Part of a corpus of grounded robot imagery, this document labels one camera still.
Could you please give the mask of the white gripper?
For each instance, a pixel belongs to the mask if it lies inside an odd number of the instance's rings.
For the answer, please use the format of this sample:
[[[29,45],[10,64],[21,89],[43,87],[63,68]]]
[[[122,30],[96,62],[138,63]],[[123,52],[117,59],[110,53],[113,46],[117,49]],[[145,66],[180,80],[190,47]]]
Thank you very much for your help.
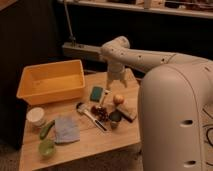
[[[114,80],[119,80],[125,88],[128,87],[127,81],[125,80],[125,66],[118,62],[109,62],[107,67],[107,90],[111,89],[111,83]]]

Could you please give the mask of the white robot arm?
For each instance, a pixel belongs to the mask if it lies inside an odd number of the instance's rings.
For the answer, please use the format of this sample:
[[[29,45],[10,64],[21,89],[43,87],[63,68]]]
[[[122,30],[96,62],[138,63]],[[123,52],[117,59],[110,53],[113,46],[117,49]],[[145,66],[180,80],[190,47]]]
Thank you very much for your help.
[[[145,74],[138,92],[143,171],[206,171],[203,108],[213,103],[213,60],[134,50],[126,37],[101,55]]]

